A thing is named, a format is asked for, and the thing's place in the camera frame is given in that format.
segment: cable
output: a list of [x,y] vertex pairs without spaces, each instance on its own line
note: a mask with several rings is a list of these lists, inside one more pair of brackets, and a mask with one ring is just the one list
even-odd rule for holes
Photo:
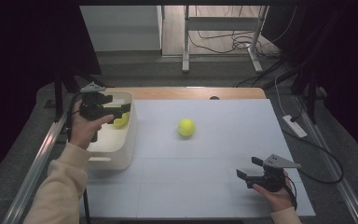
[[243,81],[236,82],[232,87],[238,88],[242,83],[245,83],[246,81],[252,80],[252,79],[254,79],[254,78],[257,78],[257,77],[249,77],[249,78],[246,78],[246,79],[243,80]]
[[231,49],[231,50],[228,50],[228,51],[217,51],[217,50],[214,50],[214,49],[209,49],[209,48],[206,48],[206,47],[203,47],[203,46],[200,46],[200,45],[196,45],[196,44],[193,42],[193,40],[191,39],[190,34],[188,34],[188,38],[190,39],[190,42],[191,42],[194,46],[196,46],[196,47],[198,47],[198,48],[202,48],[202,49],[207,49],[207,50],[210,50],[210,51],[215,52],[215,53],[225,54],[225,53],[230,53],[231,51],[234,51],[234,50],[235,50],[235,49]]
[[295,198],[297,198],[297,188],[296,188],[295,182],[293,182],[293,180],[287,175],[285,175],[284,177],[286,177],[292,183],[293,188],[295,189]]
[[263,45],[263,46],[266,46],[266,45],[268,45],[268,44],[274,43],[275,41],[279,40],[282,36],[284,36],[284,35],[286,34],[287,30],[289,30],[289,27],[290,27],[290,25],[291,25],[292,22],[293,22],[293,19],[295,18],[296,11],[297,11],[297,7],[295,7],[295,11],[293,12],[292,19],[290,19],[289,24],[287,25],[287,27],[286,27],[286,29],[284,30],[284,32],[283,32],[278,38],[276,38],[276,39],[274,39],[274,40],[272,40],[272,41],[269,41],[269,43],[267,43],[267,44],[265,44],[265,45]]
[[241,8],[240,8],[240,14],[238,14],[238,16],[241,15],[241,13],[242,13],[242,8],[243,8],[243,6],[241,6]]
[[302,108],[303,108],[303,104],[301,104],[301,106],[300,106],[300,112],[298,113],[298,115],[296,115],[296,116],[290,118],[290,121],[295,122],[298,118],[301,117],[301,115],[302,115]]
[[232,7],[232,9],[234,10],[234,8],[233,8],[233,6],[228,6],[228,12],[230,11],[229,9]]
[[239,41],[238,39],[239,38],[248,38],[248,39],[251,39],[252,38],[250,36],[246,36],[246,35],[240,35],[240,36],[237,36],[234,38],[234,32],[233,32],[233,35],[231,36],[231,39],[232,39],[232,48],[234,49],[248,49],[250,47],[250,44],[251,42],[250,41]]
[[252,13],[252,15],[255,16],[255,14],[252,11],[252,7],[251,6],[248,6],[248,7],[249,7],[249,11]]
[[283,184],[283,188],[289,194],[290,201],[292,201],[293,207],[295,208],[295,210],[297,210],[297,196],[296,196],[297,193],[296,193],[296,195],[293,194],[293,192],[289,189],[289,187],[286,184]]
[[71,134],[72,134],[72,115],[75,114],[75,112],[73,112],[74,110],[74,105],[75,105],[75,101],[78,95],[80,95],[80,92],[77,92],[71,100],[71,104],[69,104],[69,109],[68,109],[68,113],[67,113],[67,117],[66,117],[66,135],[68,137],[68,142],[71,140]]
[[258,47],[255,48],[257,57],[265,58],[265,59],[280,59],[280,58],[282,58],[282,55],[280,54],[280,52],[271,53],[270,55],[265,54],[263,51],[263,46],[261,45],[260,41],[257,41],[257,43],[259,44],[259,48]]
[[281,108],[281,111],[282,111],[283,115],[286,116],[286,113],[284,113],[283,107],[282,107],[282,104],[281,104],[281,97],[279,96],[277,78],[278,78],[278,76],[275,77],[275,89],[277,90],[277,94],[278,94],[278,103],[279,103],[279,107]]
[[333,160],[335,161],[335,163],[338,165],[339,167],[339,171],[341,172],[341,175],[339,176],[339,178],[337,180],[334,180],[334,181],[325,181],[325,180],[321,180],[321,179],[317,179],[316,177],[313,177],[307,173],[305,173],[304,171],[302,171],[301,169],[297,169],[301,174],[303,174],[304,176],[308,177],[309,179],[312,179],[316,182],[319,182],[319,183],[322,183],[322,184],[336,184],[338,182],[340,182],[343,178],[344,178],[344,168],[342,167],[342,164],[341,162],[338,160],[338,158],[333,155],[331,152],[327,151],[326,149],[324,149],[323,147],[320,147],[316,144],[313,144],[312,142],[309,142],[307,140],[304,140],[302,138],[298,138],[292,134],[290,134],[289,132],[285,131],[285,130],[282,130],[284,133],[286,133],[287,135],[291,136],[291,137],[294,137],[295,139],[301,141],[301,142],[304,142],[306,144],[309,144],[313,147],[317,147],[319,148],[321,151],[323,151],[324,153],[326,153],[328,156],[330,156],[331,158],[333,158]]
[[318,34],[318,32],[324,27],[324,25],[327,23],[328,19],[325,18],[323,22],[321,22],[320,26],[317,27],[310,35],[307,36],[307,38],[301,42],[301,44],[299,46],[297,46],[295,49],[292,49],[291,51],[284,53],[282,56],[283,57],[288,57],[289,55],[301,50],[302,48],[304,48],[304,46],[306,46],[306,44],[312,40],[312,38]]
[[260,80],[266,74],[268,74],[268,73],[274,71],[275,69],[277,69],[278,67],[280,67],[283,63],[284,63],[284,59],[280,59],[275,64],[273,64],[270,68],[268,68],[267,70],[263,71],[263,73],[252,83],[252,87],[255,85],[255,83],[258,80]]

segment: black curtain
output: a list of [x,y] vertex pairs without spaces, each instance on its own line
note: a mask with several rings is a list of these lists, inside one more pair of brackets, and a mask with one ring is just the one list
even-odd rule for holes
[[325,106],[358,142],[358,4],[346,8],[316,66]]
[[58,73],[73,80],[74,70],[101,74],[76,2],[0,1],[0,162],[32,113],[37,91]]

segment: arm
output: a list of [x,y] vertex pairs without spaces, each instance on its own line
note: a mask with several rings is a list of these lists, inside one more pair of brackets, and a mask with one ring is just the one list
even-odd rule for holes
[[[80,103],[75,104],[75,111]],[[24,223],[78,223],[80,200],[87,185],[86,168],[91,153],[85,150],[101,125],[112,115],[88,121],[78,113],[72,117],[72,138],[61,156],[48,167],[48,177],[40,185]]]
[[[289,180],[286,178],[286,185],[291,188]],[[273,213],[271,213],[274,224],[300,224],[301,221],[292,205],[289,194],[285,189],[277,192],[269,192],[263,187],[254,184],[253,188],[261,195],[266,197],[271,205]]]

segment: table leg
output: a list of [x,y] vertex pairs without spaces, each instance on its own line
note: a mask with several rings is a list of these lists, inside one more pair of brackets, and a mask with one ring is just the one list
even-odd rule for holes
[[254,37],[253,37],[251,45],[248,46],[249,57],[251,58],[252,63],[255,68],[255,71],[257,73],[262,73],[263,68],[261,67],[260,61],[258,61],[257,53],[255,52],[255,47],[257,45],[258,37],[260,36],[260,33],[261,33],[261,28],[263,27],[264,19],[266,18],[267,8],[268,8],[267,6],[262,6],[260,8],[261,13],[258,16],[258,21],[257,21],[257,26],[255,27]]
[[189,56],[189,50],[190,50],[190,46],[188,43],[188,23],[189,23],[189,15],[188,15],[188,8],[189,6],[185,6],[185,43],[183,45],[183,60],[182,60],[182,72],[183,73],[188,73],[188,71],[190,70],[189,68],[189,60],[190,60],[190,56]]

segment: wall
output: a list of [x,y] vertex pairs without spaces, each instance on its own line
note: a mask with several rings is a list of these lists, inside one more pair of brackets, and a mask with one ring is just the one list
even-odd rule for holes
[[161,49],[161,7],[80,7],[95,51]]

